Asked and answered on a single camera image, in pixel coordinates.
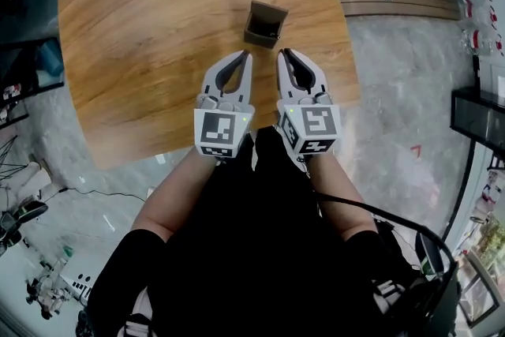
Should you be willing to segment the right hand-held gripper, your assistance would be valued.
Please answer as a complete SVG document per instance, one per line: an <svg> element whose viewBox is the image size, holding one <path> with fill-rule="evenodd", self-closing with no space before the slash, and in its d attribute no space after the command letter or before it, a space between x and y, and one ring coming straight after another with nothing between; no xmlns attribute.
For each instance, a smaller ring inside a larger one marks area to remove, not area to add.
<svg viewBox="0 0 505 337"><path fill-rule="evenodd" d="M333 104L323 70L293 48L277 56L279 127L296 155L329 152L341 137L340 110Z"/></svg>

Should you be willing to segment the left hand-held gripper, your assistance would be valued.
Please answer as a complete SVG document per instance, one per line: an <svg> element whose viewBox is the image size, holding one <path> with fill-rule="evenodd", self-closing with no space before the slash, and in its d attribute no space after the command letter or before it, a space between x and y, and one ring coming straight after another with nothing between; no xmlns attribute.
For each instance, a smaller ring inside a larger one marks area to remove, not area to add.
<svg viewBox="0 0 505 337"><path fill-rule="evenodd" d="M235 86L225 89L235 73ZM255 114L255 108L247 104L252 73L253 57L245 50L228 54L205 73L203 94L197 97L194 109L194 144L201 155L216 159L237 156Z"/></svg>

